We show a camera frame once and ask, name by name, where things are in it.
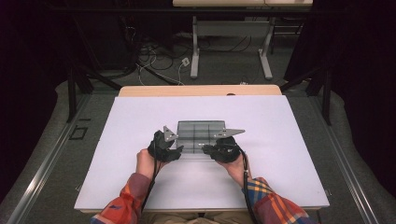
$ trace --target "metal bracket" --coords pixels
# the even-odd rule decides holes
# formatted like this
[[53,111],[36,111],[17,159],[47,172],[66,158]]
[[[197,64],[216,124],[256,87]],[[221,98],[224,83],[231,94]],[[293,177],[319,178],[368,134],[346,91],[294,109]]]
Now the metal bracket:
[[173,133],[170,129],[163,126],[163,137],[165,138],[165,142],[170,142],[178,138],[178,135]]
[[244,133],[242,129],[223,129],[219,133],[215,134],[215,138],[226,138],[239,133]]

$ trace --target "white table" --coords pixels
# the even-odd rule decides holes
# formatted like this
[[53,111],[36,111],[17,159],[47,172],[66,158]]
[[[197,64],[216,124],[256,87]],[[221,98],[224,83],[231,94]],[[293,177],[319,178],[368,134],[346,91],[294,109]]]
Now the white table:
[[[212,89],[232,93],[248,89],[234,88]],[[180,120],[225,120],[227,128],[245,129],[235,140],[248,154],[254,176],[265,177],[277,193],[305,209],[329,206],[286,97],[248,93],[117,97],[75,209],[97,212],[118,197],[136,166],[135,154],[149,145],[163,125],[176,131]],[[244,210],[246,204],[240,188],[222,167],[210,159],[182,155],[161,170],[145,209],[204,212]]]
[[[174,7],[310,7],[313,0],[174,0]],[[272,79],[267,52],[275,27],[275,18],[268,21],[198,21],[192,17],[192,61],[191,78],[198,77],[199,48],[198,36],[255,36],[263,37],[259,57],[266,79]]]

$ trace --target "black curtain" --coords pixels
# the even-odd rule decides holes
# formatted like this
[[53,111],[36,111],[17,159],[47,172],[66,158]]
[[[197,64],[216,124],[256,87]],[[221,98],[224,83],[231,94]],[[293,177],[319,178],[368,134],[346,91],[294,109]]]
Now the black curtain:
[[396,196],[396,6],[392,1],[314,0],[312,9],[345,8],[345,17],[308,19],[285,79],[317,66],[332,70],[332,90],[345,101],[356,149]]
[[31,1],[0,3],[0,201],[29,160],[66,80],[64,64]]

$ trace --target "dark background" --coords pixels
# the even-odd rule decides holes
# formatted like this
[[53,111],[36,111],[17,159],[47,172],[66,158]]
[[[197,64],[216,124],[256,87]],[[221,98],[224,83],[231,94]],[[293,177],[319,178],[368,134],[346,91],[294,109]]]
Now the dark background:
[[[64,6],[64,1],[52,2]],[[72,7],[112,7],[115,2],[70,1]],[[170,7],[169,1],[145,1],[140,7]],[[345,101],[355,146],[380,183],[396,195],[395,90],[396,7],[391,1],[315,0],[313,8],[348,7],[352,17],[309,19],[290,60],[285,79],[293,80],[330,55],[332,89]],[[35,1],[0,3],[0,200],[3,200],[29,159],[56,104],[55,87],[67,79],[49,22],[59,23],[73,56],[95,69],[134,65],[137,49],[128,48],[115,16],[59,16],[49,21]],[[189,29],[184,18],[134,18],[143,36],[172,48],[171,35]]]

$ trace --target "plaid sleeve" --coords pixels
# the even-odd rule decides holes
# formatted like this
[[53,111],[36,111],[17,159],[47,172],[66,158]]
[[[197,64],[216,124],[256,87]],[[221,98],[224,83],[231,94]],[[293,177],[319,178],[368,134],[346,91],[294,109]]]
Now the plaid sleeve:
[[132,174],[120,197],[111,201],[105,209],[91,218],[91,224],[138,223],[141,206],[148,193],[150,180],[141,174]]
[[247,194],[254,212],[264,224],[315,223],[300,206],[277,195],[262,177],[247,182]]

